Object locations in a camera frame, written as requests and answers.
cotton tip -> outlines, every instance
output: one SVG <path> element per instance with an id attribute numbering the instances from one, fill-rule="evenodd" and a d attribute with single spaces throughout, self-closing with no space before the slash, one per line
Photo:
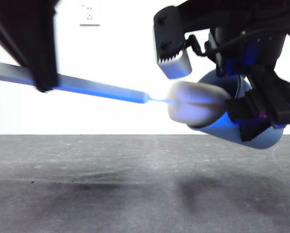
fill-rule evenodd
<path id="1" fill-rule="evenodd" d="M 168 99 L 172 120 L 190 126 L 203 127 L 216 121 L 225 112 L 224 101 L 231 96 L 221 87 L 206 83 L 175 83 Z"/>

electrical outlet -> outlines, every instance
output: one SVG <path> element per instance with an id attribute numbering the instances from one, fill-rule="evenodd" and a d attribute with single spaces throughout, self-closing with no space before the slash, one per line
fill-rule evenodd
<path id="1" fill-rule="evenodd" d="M 80 26 L 99 26 L 101 24 L 101 7 L 93 4 L 82 4 L 79 9 Z"/>

